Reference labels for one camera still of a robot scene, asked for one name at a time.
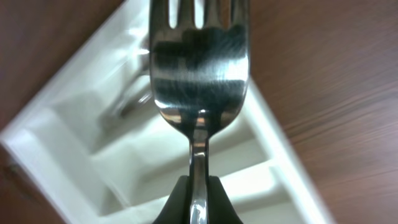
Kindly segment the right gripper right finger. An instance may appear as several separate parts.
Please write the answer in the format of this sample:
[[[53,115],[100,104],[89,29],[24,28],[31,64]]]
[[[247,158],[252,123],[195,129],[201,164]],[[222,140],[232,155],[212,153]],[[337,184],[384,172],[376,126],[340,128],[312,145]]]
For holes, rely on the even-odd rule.
[[[217,176],[209,176],[209,224],[243,224]]]

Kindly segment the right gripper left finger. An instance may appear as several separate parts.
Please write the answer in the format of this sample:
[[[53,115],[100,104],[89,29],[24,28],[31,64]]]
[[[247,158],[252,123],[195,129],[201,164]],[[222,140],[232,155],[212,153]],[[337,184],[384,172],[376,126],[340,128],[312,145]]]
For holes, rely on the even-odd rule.
[[[188,224],[189,190],[189,177],[187,175],[180,176],[153,224]]]

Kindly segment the steel fork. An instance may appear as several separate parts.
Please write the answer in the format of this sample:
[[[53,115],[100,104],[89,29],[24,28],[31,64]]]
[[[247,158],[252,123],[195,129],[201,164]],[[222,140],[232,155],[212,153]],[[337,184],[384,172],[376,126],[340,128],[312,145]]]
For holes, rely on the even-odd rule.
[[[221,3],[206,1],[203,27],[195,3],[178,4],[170,26],[169,4],[150,4],[150,82],[160,115],[187,137],[189,223],[209,223],[209,140],[230,125],[243,107],[249,82],[249,2],[232,0],[227,27]]]

